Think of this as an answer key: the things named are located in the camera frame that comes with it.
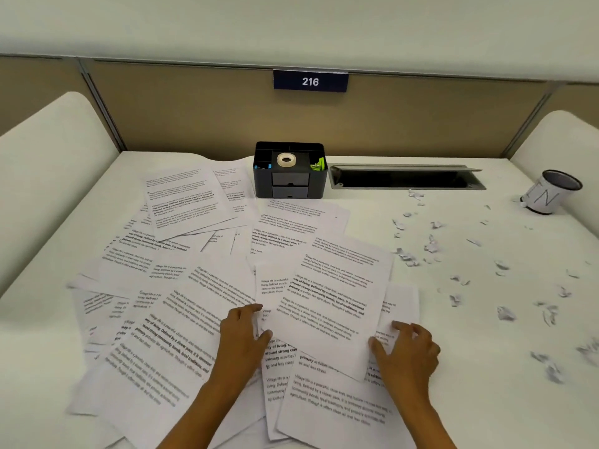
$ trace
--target clear adhesive tape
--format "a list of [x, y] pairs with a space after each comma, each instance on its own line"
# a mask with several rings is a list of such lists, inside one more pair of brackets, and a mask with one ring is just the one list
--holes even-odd
[[293, 167], [295, 165], [295, 154], [282, 152], [277, 156], [277, 164], [281, 167]]

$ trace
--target paper stack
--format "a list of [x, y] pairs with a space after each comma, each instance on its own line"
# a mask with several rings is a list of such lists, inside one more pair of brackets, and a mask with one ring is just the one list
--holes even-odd
[[262, 368], [210, 448], [414, 447], [367, 340], [417, 322], [414, 287], [389, 283], [392, 254], [344, 236], [349, 211], [267, 200], [244, 162], [198, 157], [151, 173], [146, 203], [69, 287], [87, 372], [68, 412], [97, 416], [98, 447], [154, 449], [208, 379], [229, 309], [264, 304]]

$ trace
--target black desk organizer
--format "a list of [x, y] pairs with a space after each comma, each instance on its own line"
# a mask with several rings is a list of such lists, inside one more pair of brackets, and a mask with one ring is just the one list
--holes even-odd
[[[277, 156], [291, 152], [296, 157], [293, 167], [281, 167]], [[325, 158], [325, 169], [314, 171], [310, 164]], [[321, 143], [258, 142], [254, 153], [254, 184], [258, 198], [319, 199], [325, 191], [325, 147]]]

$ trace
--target beige partition panel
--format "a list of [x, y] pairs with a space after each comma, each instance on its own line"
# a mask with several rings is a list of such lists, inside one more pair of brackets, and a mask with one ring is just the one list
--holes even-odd
[[352, 74], [347, 93], [273, 89], [272, 71], [87, 60], [129, 150], [253, 154], [257, 141], [328, 154], [498, 157], [543, 82]]
[[556, 89], [524, 133], [518, 138], [517, 143], [510, 149], [508, 156], [513, 156], [543, 117], [555, 110], [565, 110], [573, 113], [581, 120], [599, 128], [599, 85], [568, 84]]
[[74, 59], [0, 57], [0, 135], [68, 91], [87, 97], [107, 128]]

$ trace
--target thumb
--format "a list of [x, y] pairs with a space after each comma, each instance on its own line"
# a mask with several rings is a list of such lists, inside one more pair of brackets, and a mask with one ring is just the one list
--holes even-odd
[[260, 354], [260, 358], [262, 358], [262, 356], [264, 356], [266, 347], [268, 347], [268, 343], [270, 342], [270, 339], [272, 337], [273, 337], [273, 331], [268, 329], [268, 330], [264, 331], [262, 334], [260, 334], [260, 337], [258, 339], [256, 339], [256, 349], [257, 349], [258, 353]]
[[368, 346], [376, 359], [378, 367], [380, 367], [380, 365], [387, 360], [387, 353], [385, 352], [383, 345], [376, 337], [371, 337], [368, 339]]

